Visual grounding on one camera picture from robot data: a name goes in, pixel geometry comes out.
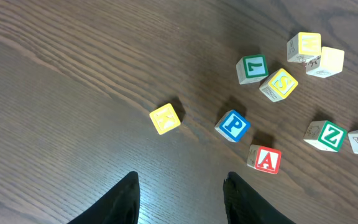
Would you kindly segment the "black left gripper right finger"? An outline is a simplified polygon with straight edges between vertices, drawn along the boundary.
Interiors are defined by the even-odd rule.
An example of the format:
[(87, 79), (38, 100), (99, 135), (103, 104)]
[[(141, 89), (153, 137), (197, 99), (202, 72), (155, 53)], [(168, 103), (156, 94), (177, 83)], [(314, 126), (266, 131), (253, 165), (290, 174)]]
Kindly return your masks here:
[(228, 224), (295, 224), (236, 172), (228, 173), (223, 193)]

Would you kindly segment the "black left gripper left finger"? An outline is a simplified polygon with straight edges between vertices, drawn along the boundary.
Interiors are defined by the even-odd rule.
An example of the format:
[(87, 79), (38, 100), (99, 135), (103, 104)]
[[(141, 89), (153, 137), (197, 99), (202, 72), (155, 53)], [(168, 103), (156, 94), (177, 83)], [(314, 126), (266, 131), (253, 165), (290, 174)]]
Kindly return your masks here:
[(138, 224), (139, 209), (139, 176), (132, 171), (68, 224)]

